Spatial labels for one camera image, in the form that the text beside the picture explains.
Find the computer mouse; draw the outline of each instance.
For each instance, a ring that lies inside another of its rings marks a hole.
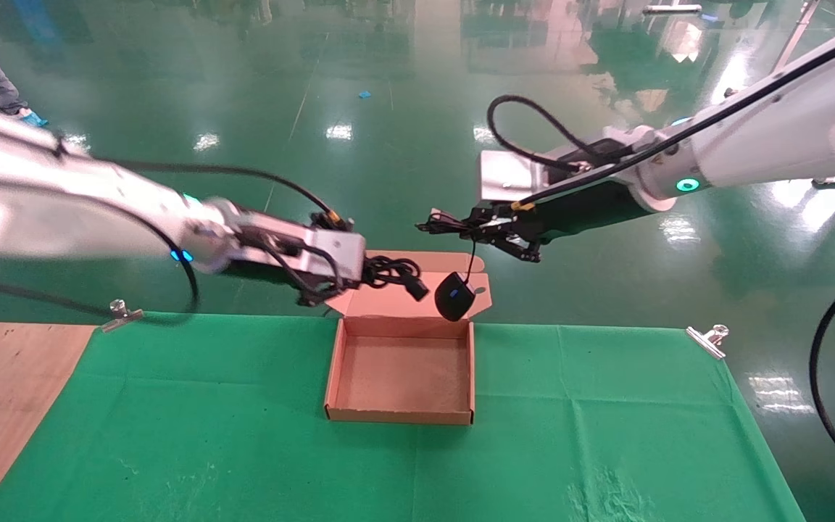
[[[457,321],[473,306],[475,290],[460,274],[453,272],[440,282],[440,286],[433,293],[433,300],[441,317]]]

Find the box flap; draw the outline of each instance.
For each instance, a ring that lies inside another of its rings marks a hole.
[[[392,259],[407,257],[421,268],[421,281],[427,285],[430,294],[415,301],[404,287],[390,284],[384,288],[372,288],[362,285],[358,290],[346,291],[328,300],[328,305],[346,317],[440,317],[437,305],[433,301],[433,292],[450,272],[465,274],[470,263],[470,255],[464,252],[401,252],[369,250],[368,257],[385,255]],[[466,314],[471,318],[478,312],[491,306],[491,292],[488,287],[488,275],[481,272],[485,264],[481,258],[473,261],[473,274],[470,274],[470,286],[476,289],[473,307]]]

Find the reflective floor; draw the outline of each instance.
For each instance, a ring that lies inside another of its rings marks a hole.
[[[432,207],[473,206],[495,96],[530,96],[586,135],[666,125],[769,73],[802,14],[797,0],[705,2],[700,17],[646,19],[644,4],[0,0],[0,63],[53,130],[93,153],[265,168],[355,218],[369,247],[465,251],[413,224]],[[822,0],[792,56],[834,34],[835,4]],[[529,148],[561,144],[524,109],[499,119]],[[283,218],[312,210],[269,183],[145,174]],[[809,340],[835,297],[835,191],[796,181],[702,192],[669,214],[557,241],[540,265],[478,250],[496,301],[479,321],[728,325],[729,367],[805,515],[835,520],[835,449],[805,390]],[[0,281],[146,310],[188,298],[172,259],[0,260]],[[324,312],[295,307],[288,288],[200,283],[209,313]],[[0,320],[94,321],[6,297]],[[824,363],[835,419],[835,326]]]

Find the robotic arm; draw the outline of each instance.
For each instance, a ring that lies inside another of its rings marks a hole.
[[[582,146],[543,156],[514,146],[494,127],[494,109],[505,102],[537,109]],[[470,217],[434,210],[417,227],[539,262],[540,246],[556,238],[668,211],[691,192],[835,175],[835,38],[669,128],[605,128],[584,144],[520,96],[494,100],[488,116],[496,140],[512,152],[481,152]]]
[[[0,116],[0,255],[172,254],[204,272],[292,285],[299,304],[309,307],[363,283],[404,284],[415,299],[427,294],[417,265],[368,258],[365,239],[352,231],[351,222],[295,188],[325,209],[312,215],[310,225],[227,199],[199,201]]]

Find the open cardboard box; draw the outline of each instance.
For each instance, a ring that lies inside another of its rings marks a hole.
[[[470,318],[491,306],[481,258],[473,261],[473,307],[450,323],[433,292],[451,272],[465,274],[470,255],[369,251],[407,257],[430,294],[420,302],[400,285],[362,286],[328,301],[339,321],[324,410],[332,421],[471,424],[475,415],[475,342]]]

